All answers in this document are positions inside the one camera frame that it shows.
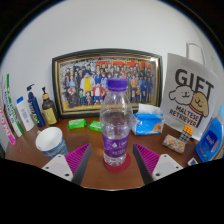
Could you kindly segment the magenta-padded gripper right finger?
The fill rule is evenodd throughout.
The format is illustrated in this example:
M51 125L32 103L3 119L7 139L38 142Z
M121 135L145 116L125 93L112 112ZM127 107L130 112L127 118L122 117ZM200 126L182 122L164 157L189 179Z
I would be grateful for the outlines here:
M159 155L136 143L133 144L133 154L145 185L182 169L168 154Z

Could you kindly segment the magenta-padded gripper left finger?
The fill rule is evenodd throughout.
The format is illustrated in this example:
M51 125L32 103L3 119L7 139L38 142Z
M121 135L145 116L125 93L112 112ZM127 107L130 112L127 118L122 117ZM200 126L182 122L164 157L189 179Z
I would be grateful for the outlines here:
M76 185L81 185L91 153L91 144L86 144L67 155L56 155L42 169Z

